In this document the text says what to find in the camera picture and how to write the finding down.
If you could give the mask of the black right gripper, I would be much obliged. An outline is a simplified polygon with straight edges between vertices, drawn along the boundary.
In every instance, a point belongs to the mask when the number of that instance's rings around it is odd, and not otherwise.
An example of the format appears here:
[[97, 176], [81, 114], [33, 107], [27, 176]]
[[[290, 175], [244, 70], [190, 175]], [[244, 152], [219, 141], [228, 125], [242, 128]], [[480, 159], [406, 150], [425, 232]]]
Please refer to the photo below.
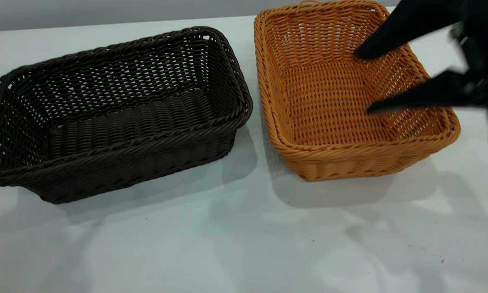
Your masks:
[[488, 110], [488, 0], [402, 0], [383, 24], [354, 51], [372, 60], [430, 32], [457, 24], [458, 41], [468, 69], [446, 70], [415, 87], [372, 102], [369, 115], [405, 109], [485, 107]]

